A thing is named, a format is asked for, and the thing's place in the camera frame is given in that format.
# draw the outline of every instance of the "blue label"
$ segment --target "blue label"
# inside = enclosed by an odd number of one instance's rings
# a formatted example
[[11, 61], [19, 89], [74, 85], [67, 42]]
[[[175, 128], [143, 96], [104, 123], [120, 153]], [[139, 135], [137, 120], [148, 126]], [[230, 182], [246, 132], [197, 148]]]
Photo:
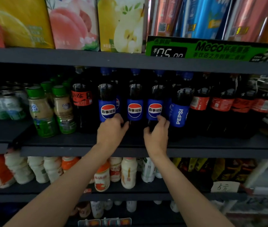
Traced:
[[127, 100], [128, 120], [139, 121], [143, 117], [143, 100]]
[[230, 0], [191, 0], [188, 38], [215, 39]]
[[116, 113], [120, 113], [121, 105], [120, 105], [120, 96], [116, 96]]
[[149, 120], [157, 120], [157, 116], [161, 115], [163, 100], [148, 99], [147, 118]]
[[172, 98], [166, 99], [166, 101], [165, 101], [165, 114], [167, 116], [169, 116], [169, 114], [170, 114], [170, 106], [171, 106], [171, 103], [172, 103]]
[[99, 119], [101, 122], [105, 122], [106, 119], [112, 118], [116, 112], [116, 100], [102, 101], [98, 100], [99, 105]]
[[169, 114], [171, 126], [183, 127], [185, 125], [185, 120], [187, 119], [189, 108], [190, 106], [180, 106], [172, 103]]

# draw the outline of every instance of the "finger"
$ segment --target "finger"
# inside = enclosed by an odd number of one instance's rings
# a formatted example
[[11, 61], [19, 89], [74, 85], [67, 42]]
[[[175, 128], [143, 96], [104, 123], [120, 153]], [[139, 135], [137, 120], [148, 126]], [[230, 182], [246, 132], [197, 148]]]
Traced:
[[144, 130], [143, 130], [143, 135], [149, 135], [150, 134], [150, 127], [146, 127]]
[[125, 133], [127, 132], [127, 130], [129, 129], [129, 121], [127, 121], [125, 123], [125, 125], [123, 126], [123, 128], [121, 129], [123, 131], [123, 135], [125, 135]]
[[156, 126], [165, 126], [166, 119], [163, 116], [157, 116], [158, 124]]
[[123, 118], [121, 117], [121, 115], [119, 113], [116, 113], [113, 118], [117, 118], [120, 120], [120, 123], [123, 123]]
[[169, 126], [170, 126], [170, 121], [166, 121], [165, 122], [165, 130], [168, 130], [169, 129]]

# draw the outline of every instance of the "pear carton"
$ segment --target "pear carton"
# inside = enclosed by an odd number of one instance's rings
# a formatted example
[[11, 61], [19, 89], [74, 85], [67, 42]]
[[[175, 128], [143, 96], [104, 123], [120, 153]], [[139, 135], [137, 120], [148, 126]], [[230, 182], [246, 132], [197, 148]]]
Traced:
[[46, 0], [56, 49], [99, 50], [96, 0]]
[[147, 6], [146, 0], [97, 0], [101, 51], [141, 53]]

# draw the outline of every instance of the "yellow carton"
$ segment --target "yellow carton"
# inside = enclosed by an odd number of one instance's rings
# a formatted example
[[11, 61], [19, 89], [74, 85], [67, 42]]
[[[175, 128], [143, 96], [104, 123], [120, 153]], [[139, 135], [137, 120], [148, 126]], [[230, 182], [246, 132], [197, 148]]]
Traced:
[[55, 48], [45, 0], [0, 0], [7, 46]]

